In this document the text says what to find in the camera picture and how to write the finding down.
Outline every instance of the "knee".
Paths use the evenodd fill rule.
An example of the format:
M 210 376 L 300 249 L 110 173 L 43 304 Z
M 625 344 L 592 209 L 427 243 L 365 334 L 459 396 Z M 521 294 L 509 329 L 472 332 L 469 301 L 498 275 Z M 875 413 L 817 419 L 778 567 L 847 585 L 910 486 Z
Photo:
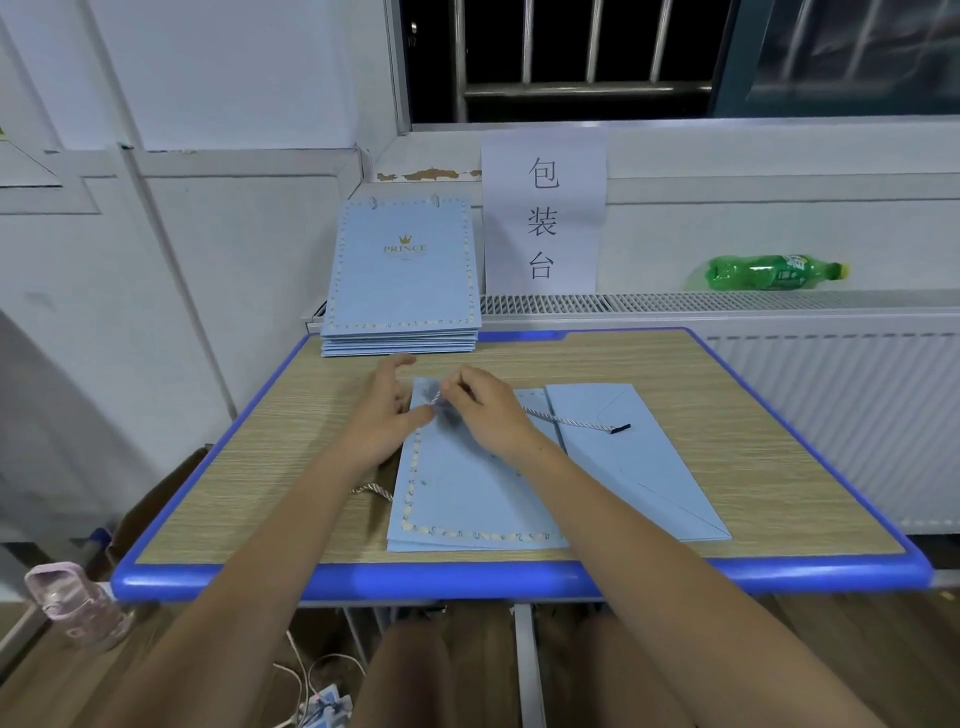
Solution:
M 577 628 L 577 638 L 582 643 L 593 644 L 621 638 L 624 631 L 623 624 L 608 609 L 584 619 Z
M 443 646 L 440 630 L 426 620 L 407 619 L 392 624 L 383 634 L 380 649 L 402 652 L 423 651 Z

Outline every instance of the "white cable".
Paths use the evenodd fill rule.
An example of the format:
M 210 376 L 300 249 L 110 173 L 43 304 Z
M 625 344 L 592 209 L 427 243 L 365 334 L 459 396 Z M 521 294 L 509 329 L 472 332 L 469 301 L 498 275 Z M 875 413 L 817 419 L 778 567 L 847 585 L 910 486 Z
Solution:
M 317 666 L 317 663 L 320 660 L 325 660 L 328 657 L 342 657 L 344 660 L 350 660 L 352 663 L 354 663 L 355 665 L 357 665 L 357 667 L 360 668 L 360 674 L 362 674 L 364 677 L 367 677 L 367 671 L 363 669 L 363 666 L 360 664 L 360 661 L 357 660 L 355 657 L 352 657 L 351 655 L 345 655 L 343 652 L 331 652 L 328 655 L 323 655 L 322 657 L 318 657 L 316 660 L 314 660 L 313 665 L 311 665 L 310 669 L 306 671 L 307 685 L 310 686 L 309 690 L 313 692 L 314 695 L 318 694 L 320 691 L 318 691 L 316 688 L 313 687 L 313 684 L 310 682 L 310 675 L 313 674 L 313 668 Z
M 287 642 L 290 643 L 291 648 L 293 648 L 294 654 L 297 655 L 297 662 L 300 663 L 300 671 L 303 673 L 303 691 L 306 695 L 303 697 L 303 718 L 306 718 L 306 706 L 310 702 L 312 695 L 310 694 L 310 680 L 307 675 L 306 666 L 303 664 L 303 658 L 300 656 L 300 651 L 297 649 L 296 643 L 294 643 L 294 636 L 290 634 L 290 630 L 287 630 Z M 291 718 L 291 721 L 294 723 L 297 728 L 300 728 L 302 723 L 302 718 L 299 715 L 300 706 L 297 708 L 297 712 L 294 714 L 294 717 Z
M 439 404 L 441 397 L 442 397 L 441 393 L 438 392 L 434 396 L 434 398 L 430 401 L 430 404 Z M 601 432 L 609 432 L 610 434 L 614 434 L 615 432 L 622 432 L 623 430 L 628 429 L 630 427 L 630 423 L 626 423 L 625 425 L 621 425 L 621 426 L 598 425 L 597 423 L 584 423 L 584 422 L 580 422 L 579 420 L 569 420 L 566 417 L 557 417 L 556 415 L 551 415 L 548 412 L 540 412 L 538 409 L 532 409 L 531 407 L 524 407 L 523 405 L 521 405 L 520 407 L 528 415 L 533 415 L 534 417 L 539 417 L 541 420 L 546 420 L 547 422 L 551 422 L 551 423 L 558 423 L 560 425 L 571 425 L 573 427 L 588 427 L 589 429 L 598 429 Z
M 289 672 L 291 675 L 293 675 L 297 679 L 297 707 L 294 708 L 294 714 L 288 717 L 282 723 L 278 723 L 277 725 L 274 726 L 274 728 L 286 728 L 288 725 L 292 725 L 294 721 L 299 718 L 300 706 L 303 704 L 302 696 L 305 692 L 307 692 L 308 689 L 304 687 L 303 680 L 302 678 L 300 678 L 299 675 L 297 675 L 296 670 L 292 670 L 285 665 L 281 665 L 280 663 L 274 663 L 274 667 L 276 667 L 277 669 L 281 669 L 284 672 Z

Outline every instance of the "prince logo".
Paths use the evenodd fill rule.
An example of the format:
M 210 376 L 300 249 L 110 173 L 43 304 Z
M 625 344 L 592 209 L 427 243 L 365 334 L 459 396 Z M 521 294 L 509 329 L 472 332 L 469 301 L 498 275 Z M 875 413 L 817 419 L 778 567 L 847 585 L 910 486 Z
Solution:
M 394 253 L 426 253 L 425 245 L 411 245 L 410 235 L 401 235 L 399 245 L 385 245 L 383 252 L 392 255 Z

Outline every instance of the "forearm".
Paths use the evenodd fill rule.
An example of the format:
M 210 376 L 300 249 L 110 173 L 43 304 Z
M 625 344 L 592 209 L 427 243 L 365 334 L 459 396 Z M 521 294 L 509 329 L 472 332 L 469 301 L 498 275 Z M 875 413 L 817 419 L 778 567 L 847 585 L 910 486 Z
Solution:
M 880 725 L 766 610 L 553 443 L 516 464 L 699 725 Z
M 120 686 L 100 728 L 242 725 L 361 475 L 330 449 L 318 455 Z

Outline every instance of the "hand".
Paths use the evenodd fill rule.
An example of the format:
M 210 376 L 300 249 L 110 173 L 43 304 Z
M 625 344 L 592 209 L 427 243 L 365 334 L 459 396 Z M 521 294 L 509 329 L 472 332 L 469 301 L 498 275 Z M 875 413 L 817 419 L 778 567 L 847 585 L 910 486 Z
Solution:
M 490 372 L 465 365 L 441 382 L 440 391 L 464 418 L 473 438 L 511 465 L 541 440 L 550 442 L 530 422 L 514 388 Z
M 429 404 L 406 411 L 410 393 L 396 381 L 396 368 L 413 364 L 409 353 L 395 353 L 380 362 L 367 393 L 357 402 L 332 447 L 361 472 L 379 465 L 407 436 L 433 419 Z

